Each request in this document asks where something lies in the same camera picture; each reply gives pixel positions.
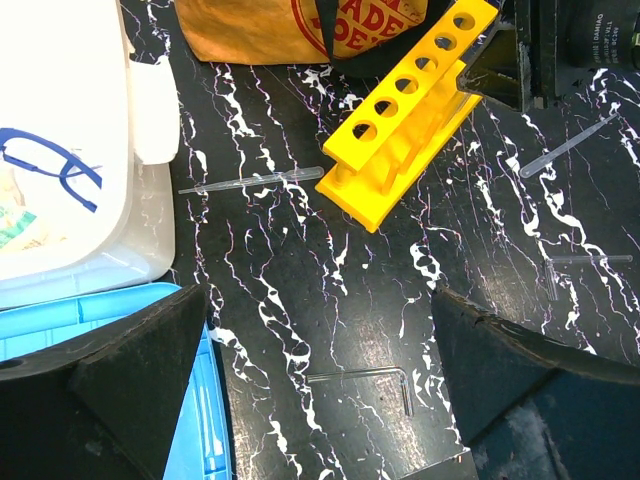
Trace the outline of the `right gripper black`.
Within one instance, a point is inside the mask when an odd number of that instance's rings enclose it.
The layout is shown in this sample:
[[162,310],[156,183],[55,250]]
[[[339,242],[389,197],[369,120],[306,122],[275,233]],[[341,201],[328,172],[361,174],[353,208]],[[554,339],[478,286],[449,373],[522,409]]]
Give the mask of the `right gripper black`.
[[590,70],[639,70],[639,3],[516,1],[457,76],[459,91],[510,110],[545,108]]

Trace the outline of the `packaged gloves clear bag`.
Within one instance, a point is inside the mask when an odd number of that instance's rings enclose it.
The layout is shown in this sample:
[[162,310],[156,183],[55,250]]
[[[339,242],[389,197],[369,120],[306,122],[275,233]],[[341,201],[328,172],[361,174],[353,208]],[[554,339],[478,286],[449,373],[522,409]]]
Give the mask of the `packaged gloves clear bag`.
[[1,168],[1,254],[57,244],[63,232],[25,203],[11,168]]

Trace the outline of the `short clear test tube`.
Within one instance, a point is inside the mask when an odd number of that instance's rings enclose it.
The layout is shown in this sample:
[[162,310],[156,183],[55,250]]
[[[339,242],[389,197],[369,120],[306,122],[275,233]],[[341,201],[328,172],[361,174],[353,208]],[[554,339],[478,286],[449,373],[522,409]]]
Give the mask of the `short clear test tube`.
[[459,111],[465,108],[467,103],[477,104],[482,100],[482,97],[468,89],[469,79],[464,74],[448,75],[445,79],[453,89],[453,95],[447,104],[444,114],[444,121],[449,122]]

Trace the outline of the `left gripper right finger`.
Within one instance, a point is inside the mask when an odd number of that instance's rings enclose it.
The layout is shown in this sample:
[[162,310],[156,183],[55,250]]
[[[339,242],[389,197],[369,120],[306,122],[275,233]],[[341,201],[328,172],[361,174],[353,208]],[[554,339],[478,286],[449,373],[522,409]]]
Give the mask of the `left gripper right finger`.
[[481,479],[636,479],[639,369],[434,290],[452,411]]

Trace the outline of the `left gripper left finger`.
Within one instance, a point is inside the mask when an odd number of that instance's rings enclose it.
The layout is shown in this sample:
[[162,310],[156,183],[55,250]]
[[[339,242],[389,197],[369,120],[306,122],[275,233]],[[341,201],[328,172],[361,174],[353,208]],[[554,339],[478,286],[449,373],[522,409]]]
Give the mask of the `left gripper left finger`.
[[197,286],[1,363],[4,479],[160,479],[203,331]]

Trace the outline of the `yellow test tube rack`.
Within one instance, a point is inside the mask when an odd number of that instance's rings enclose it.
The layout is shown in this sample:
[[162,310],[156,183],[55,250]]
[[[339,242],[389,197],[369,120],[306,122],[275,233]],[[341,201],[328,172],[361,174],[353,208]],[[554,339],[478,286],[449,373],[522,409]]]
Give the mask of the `yellow test tube rack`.
[[462,72],[463,54],[497,15],[486,1],[454,2],[324,143],[335,165],[316,189],[367,231],[378,229],[480,102],[444,121],[453,95],[445,77]]

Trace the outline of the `light blue tub lid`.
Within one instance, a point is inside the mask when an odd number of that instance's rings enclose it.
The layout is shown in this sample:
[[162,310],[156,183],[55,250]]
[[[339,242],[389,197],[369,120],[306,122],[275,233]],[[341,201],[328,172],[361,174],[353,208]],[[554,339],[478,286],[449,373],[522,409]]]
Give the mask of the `light blue tub lid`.
[[152,283],[1,315],[5,479],[228,479],[202,288]]

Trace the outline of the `blue safety glasses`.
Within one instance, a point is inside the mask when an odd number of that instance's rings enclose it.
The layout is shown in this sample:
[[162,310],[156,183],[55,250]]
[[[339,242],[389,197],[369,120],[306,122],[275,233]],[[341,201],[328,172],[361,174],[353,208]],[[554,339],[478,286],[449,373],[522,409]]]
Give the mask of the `blue safety glasses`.
[[80,192],[75,180],[87,180],[90,191],[100,191],[100,165],[90,166],[76,153],[41,136],[20,129],[1,128],[1,159],[17,169],[51,178],[84,209],[95,213],[98,206]]

